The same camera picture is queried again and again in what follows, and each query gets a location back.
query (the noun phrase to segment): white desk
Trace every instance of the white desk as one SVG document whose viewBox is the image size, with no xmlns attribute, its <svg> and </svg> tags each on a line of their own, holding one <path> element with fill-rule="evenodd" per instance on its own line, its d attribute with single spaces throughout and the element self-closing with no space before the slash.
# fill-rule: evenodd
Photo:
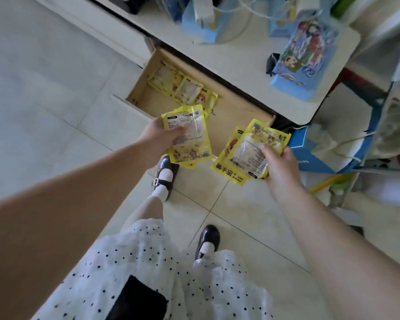
<svg viewBox="0 0 400 320">
<path fill-rule="evenodd" d="M 128 14 L 108 0 L 96 1 L 297 124 L 310 122 L 360 42 L 360 36 L 354 30 L 346 28 L 341 32 L 334 61 L 328 67 L 317 94 L 309 102 L 304 102 L 276 90 L 265 74 L 268 57 L 273 52 L 282 53 L 288 43 L 286 38 L 268 36 L 266 18 L 254 15 L 245 31 L 228 43 L 199 45 L 194 44 L 192 38 L 180 31 L 179 25 L 159 10 L 155 0 L 148 0 L 137 15 Z M 255 9 L 265 12 L 260 9 L 262 5 L 258 2 Z"/>
</svg>

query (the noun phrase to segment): green object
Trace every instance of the green object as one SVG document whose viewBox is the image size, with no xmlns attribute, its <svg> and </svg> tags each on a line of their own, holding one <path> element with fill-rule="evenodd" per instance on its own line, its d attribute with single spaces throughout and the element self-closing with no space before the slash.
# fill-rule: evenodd
<svg viewBox="0 0 400 320">
<path fill-rule="evenodd" d="M 337 19 L 341 19 L 345 11 L 354 3 L 355 0 L 338 0 L 331 8 L 331 15 Z"/>
</svg>

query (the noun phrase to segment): white cabinet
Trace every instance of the white cabinet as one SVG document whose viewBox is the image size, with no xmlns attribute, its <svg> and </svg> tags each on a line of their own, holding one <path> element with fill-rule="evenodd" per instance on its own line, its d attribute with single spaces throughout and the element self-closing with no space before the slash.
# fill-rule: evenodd
<svg viewBox="0 0 400 320">
<path fill-rule="evenodd" d="M 150 38 L 88 0 L 36 0 L 139 66 L 149 61 Z"/>
</svg>

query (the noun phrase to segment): tile floor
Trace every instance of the tile floor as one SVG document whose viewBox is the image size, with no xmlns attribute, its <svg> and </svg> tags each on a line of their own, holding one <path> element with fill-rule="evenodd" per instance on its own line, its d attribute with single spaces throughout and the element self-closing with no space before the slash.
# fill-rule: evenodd
<svg viewBox="0 0 400 320">
<path fill-rule="evenodd" d="M 0 196 L 107 155 L 145 121 L 125 98 L 141 69 L 33 0 L 0 0 Z M 229 184 L 209 163 L 180 171 L 164 218 L 180 249 L 216 224 L 221 247 L 244 259 L 274 298 L 277 319 L 331 319 L 282 211 L 264 183 Z M 102 232 L 119 231 L 151 193 L 149 170 Z M 400 262 L 400 209 L 353 194 L 366 236 Z"/>
</svg>

